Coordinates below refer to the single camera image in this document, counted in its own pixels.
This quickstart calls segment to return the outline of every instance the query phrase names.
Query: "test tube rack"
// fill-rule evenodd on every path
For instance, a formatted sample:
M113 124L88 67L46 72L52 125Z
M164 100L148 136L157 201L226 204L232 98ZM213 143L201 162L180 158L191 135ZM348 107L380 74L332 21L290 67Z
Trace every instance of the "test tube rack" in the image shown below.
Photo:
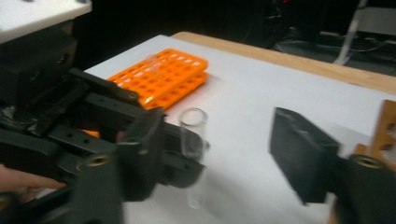
M165 49L148 56L107 80L136 91L146 109L166 109L201 86L207 80L207 61L188 53Z

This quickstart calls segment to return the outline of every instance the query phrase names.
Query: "white tabletop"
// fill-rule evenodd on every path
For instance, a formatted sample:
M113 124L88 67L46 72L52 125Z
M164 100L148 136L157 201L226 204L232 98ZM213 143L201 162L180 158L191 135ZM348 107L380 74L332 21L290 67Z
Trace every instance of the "white tabletop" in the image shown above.
M127 223L327 223L325 204L303 206L269 153L275 107L294 110L337 139L341 156L369 144L382 101L396 95L364 89L305 72L209 49L167 36L88 69L107 78L164 49L208 60L204 86L171 107L167 122L187 107L207 112L207 204L187 205L186 191L158 185L150 199L126 203Z
M0 44L90 12L91 0L1 0Z

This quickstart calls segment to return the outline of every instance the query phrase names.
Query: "clear test tube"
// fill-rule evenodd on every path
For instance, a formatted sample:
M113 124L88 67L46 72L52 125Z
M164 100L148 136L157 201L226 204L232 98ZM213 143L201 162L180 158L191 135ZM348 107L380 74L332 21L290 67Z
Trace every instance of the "clear test tube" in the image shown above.
M207 144L205 128L207 114L199 108L188 108L179 116L182 154L187 158L204 163ZM201 172L195 184L187 188L189 206L201 208L205 204L206 170Z
M161 87L163 85L163 76L160 73L161 63L160 63L157 55L149 55L146 58L146 62L148 63L148 70L154 76L154 78L157 80L157 85Z

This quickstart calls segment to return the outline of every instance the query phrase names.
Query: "dark background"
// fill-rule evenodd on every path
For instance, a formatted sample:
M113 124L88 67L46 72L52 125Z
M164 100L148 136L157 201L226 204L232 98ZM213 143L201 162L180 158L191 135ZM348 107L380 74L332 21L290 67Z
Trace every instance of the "dark background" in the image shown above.
M87 69L156 35L190 31L272 49L290 32L318 42L320 31L339 35L359 0L92 0L92 12L74 20L75 67ZM395 7L395 0L373 1Z

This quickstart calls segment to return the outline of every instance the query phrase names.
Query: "bolt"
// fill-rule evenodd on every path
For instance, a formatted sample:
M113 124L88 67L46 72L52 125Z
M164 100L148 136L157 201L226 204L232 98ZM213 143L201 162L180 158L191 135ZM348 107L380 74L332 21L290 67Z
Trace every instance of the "bolt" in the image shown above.
M137 99L137 93L136 92L131 92L131 93L129 93L129 95L128 95L128 97L131 99L131 100L135 100L135 99Z
M110 157L106 155L96 156L88 161L87 166L90 167L101 166L101 165L105 165L109 161L110 161Z
M82 167L82 162L79 161L79 162L77 163L77 165L76 165L76 169L77 169L78 171L81 171L81 167Z

